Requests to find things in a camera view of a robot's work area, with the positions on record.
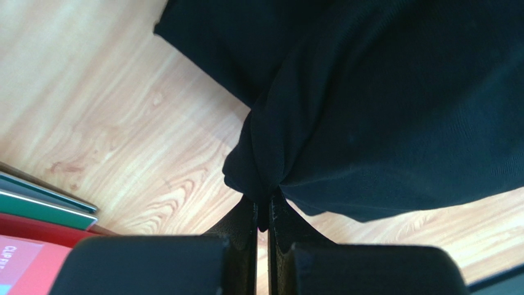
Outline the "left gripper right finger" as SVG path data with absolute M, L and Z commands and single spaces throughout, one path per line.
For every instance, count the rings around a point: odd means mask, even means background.
M 337 244 L 276 191 L 269 205 L 271 294 L 468 294 L 450 256 L 432 246 Z

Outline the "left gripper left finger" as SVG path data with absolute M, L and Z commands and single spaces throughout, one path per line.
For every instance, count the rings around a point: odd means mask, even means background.
M 70 252 L 52 294 L 254 294 L 257 206 L 248 198 L 201 235 L 97 236 Z

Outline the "black floral t shirt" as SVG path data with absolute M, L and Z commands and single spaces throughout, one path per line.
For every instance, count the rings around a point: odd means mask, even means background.
M 249 107 L 224 182 L 367 222 L 523 186 L 522 1 L 169 1 L 154 33 Z

